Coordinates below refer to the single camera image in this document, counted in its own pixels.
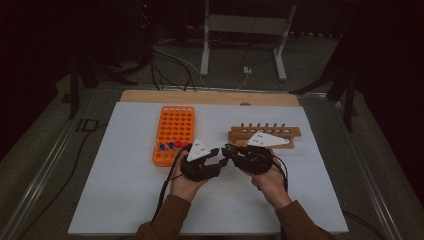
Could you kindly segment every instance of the orange test tube rack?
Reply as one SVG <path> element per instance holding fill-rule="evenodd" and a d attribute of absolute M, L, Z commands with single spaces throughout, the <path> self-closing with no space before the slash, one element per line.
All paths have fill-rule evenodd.
<path fill-rule="evenodd" d="M 192 143 L 194 140 L 195 111 L 187 106 L 163 106 L 155 146 L 153 163 L 158 167 L 170 167 L 180 150 L 172 148 L 175 142 Z"/>

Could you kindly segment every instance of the test tube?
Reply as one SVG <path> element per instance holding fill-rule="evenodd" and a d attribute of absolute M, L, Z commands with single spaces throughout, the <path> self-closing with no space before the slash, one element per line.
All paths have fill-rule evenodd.
<path fill-rule="evenodd" d="M 174 146 L 175 146 L 176 149 L 180 149 L 181 148 L 181 141 L 180 140 L 175 141 Z"/>
<path fill-rule="evenodd" d="M 164 157 L 164 154 L 165 154 L 165 150 L 166 150 L 165 144 L 159 143 L 159 150 L 160 150 L 160 155 L 163 158 Z"/>
<path fill-rule="evenodd" d="M 175 155 L 175 149 L 174 149 L 174 143 L 173 142 L 169 142 L 168 143 L 168 148 L 169 148 L 169 151 L 170 151 L 170 155 L 171 156 L 174 156 Z"/>

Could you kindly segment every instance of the wooden test tube rack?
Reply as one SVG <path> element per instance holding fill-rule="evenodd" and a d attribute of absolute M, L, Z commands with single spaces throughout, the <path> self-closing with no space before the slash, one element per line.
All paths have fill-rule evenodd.
<path fill-rule="evenodd" d="M 256 126 L 253 126 L 252 123 L 249 123 L 248 126 L 245 126 L 245 124 L 242 123 L 239 127 L 231 127 L 231 131 L 228 132 L 228 141 L 233 145 L 245 147 L 247 146 L 247 141 L 258 131 L 289 140 L 288 144 L 276 145 L 271 148 L 294 148 L 294 137 L 301 136 L 298 127 L 286 127 L 285 124 L 277 126 L 277 124 L 274 123 L 273 126 L 270 126 L 266 123 L 265 126 L 261 126 L 261 124 L 258 123 Z"/>

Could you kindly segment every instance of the floor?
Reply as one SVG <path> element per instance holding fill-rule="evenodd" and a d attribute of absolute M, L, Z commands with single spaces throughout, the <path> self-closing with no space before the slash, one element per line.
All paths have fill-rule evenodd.
<path fill-rule="evenodd" d="M 244 41 L 234 43 L 225 37 L 211 42 L 209 75 L 200 78 L 202 41 L 192 39 L 181 43 L 164 39 L 156 44 L 156 84 L 161 88 L 160 74 L 183 86 L 188 80 L 186 70 L 175 63 L 159 59 L 172 55 L 185 61 L 196 90 L 220 91 L 268 91 L 286 93 L 303 87 L 320 77 L 337 40 L 324 37 L 290 36 L 284 49 L 283 61 L 288 80 L 277 79 L 272 48 L 274 39 L 263 39 L 259 44 L 243 46 Z M 251 67 L 247 76 L 243 67 Z M 164 89 L 169 86 L 162 76 Z M 45 109 L 39 119 L 0 162 L 0 236 L 18 239 L 21 230 L 28 231 L 19 239 L 131 239 L 131 236 L 71 236 L 67 234 L 84 183 L 95 159 L 105 128 L 87 136 L 78 128 L 81 120 L 92 119 L 105 124 L 114 104 L 126 89 L 155 89 L 150 68 L 129 76 L 139 83 L 123 86 L 107 76 L 99 75 L 97 89 L 83 89 L 81 109 L 74 120 L 68 120 L 70 106 L 61 103 L 69 93 L 69 76 L 57 83 L 59 94 Z M 323 96 L 330 85 L 317 88 L 313 93 L 299 96 L 300 104 L 310 120 L 317 144 L 325 161 L 342 209 L 363 218 L 373 225 L 386 239 L 424 239 L 424 211 L 408 185 L 384 135 L 369 112 L 365 100 L 355 93 L 355 114 L 352 118 L 354 132 L 349 133 L 341 121 L 342 107 L 329 102 Z M 44 182 L 32 182 L 45 162 L 52 162 Z M 68 176 L 75 168 L 72 178 Z M 41 217 L 43 211 L 64 183 L 65 188 Z M 27 191 L 31 185 L 38 191 Z M 30 200 L 24 193 L 31 193 Z M 24 209 L 20 201 L 29 205 Z M 350 218 L 346 218 L 349 233 L 337 235 L 337 239 L 380 239 L 370 230 Z M 232 237 L 182 237 L 182 239 L 271 239 L 269 236 Z"/>

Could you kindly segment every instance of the person's arm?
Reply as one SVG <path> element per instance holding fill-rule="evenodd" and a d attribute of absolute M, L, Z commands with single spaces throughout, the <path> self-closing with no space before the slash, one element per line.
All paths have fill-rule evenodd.
<path fill-rule="evenodd" d="M 335 237 L 316 226 L 306 214 L 299 202 L 290 199 L 284 188 L 280 170 L 276 166 L 260 175 L 252 175 L 252 184 L 265 196 L 267 202 L 274 208 L 288 240 L 328 240 Z"/>
<path fill-rule="evenodd" d="M 183 222 L 190 210 L 191 202 L 197 191 L 207 181 L 193 182 L 182 175 L 180 170 L 181 160 L 178 160 L 171 181 L 170 194 L 162 204 L 154 221 L 140 225 L 136 233 L 136 240 L 171 240 L 177 239 Z"/>

